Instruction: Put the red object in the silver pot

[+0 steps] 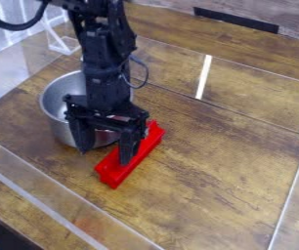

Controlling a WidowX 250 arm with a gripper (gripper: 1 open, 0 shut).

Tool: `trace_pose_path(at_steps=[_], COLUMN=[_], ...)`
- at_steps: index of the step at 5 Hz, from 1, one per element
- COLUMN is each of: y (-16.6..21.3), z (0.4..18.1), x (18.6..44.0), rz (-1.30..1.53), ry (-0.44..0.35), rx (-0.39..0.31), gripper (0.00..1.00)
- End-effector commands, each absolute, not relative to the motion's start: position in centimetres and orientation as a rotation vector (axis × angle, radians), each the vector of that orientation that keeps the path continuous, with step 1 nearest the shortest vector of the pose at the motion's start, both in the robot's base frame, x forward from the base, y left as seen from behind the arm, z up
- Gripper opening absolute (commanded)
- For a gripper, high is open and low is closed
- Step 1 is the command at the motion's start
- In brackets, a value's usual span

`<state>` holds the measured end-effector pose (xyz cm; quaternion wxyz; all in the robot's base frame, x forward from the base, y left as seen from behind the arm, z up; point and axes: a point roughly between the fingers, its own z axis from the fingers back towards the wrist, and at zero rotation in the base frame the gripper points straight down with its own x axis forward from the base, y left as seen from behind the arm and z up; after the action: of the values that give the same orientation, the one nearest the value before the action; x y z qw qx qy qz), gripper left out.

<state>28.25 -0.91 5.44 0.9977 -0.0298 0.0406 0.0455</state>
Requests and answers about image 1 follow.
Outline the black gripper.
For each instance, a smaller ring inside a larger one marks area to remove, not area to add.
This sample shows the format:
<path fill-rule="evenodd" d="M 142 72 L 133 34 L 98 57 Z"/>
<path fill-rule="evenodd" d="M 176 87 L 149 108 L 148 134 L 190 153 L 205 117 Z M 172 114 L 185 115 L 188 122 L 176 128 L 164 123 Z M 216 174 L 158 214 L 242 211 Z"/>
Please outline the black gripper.
<path fill-rule="evenodd" d="M 149 113 L 131 101 L 133 90 L 141 86 L 131 84 L 127 69 L 101 78 L 74 71 L 70 77 L 77 90 L 66 92 L 62 101 L 75 147 L 81 154 L 93 149 L 94 130 L 121 133 L 118 156 L 119 164 L 125 166 L 146 137 Z"/>

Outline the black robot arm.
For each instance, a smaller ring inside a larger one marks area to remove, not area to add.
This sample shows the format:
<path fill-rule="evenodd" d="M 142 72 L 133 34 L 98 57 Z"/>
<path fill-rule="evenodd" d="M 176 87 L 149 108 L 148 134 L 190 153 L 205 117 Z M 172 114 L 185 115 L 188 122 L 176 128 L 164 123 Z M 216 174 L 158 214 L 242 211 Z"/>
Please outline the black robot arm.
<path fill-rule="evenodd" d="M 137 35 L 129 26 L 122 0 L 42 0 L 67 11 L 82 48 L 86 91 L 67 94 L 65 118 L 79 152 L 94 147 L 97 130 L 119 134 L 119 163 L 135 156 L 146 136 L 149 113 L 130 101 L 131 53 Z"/>

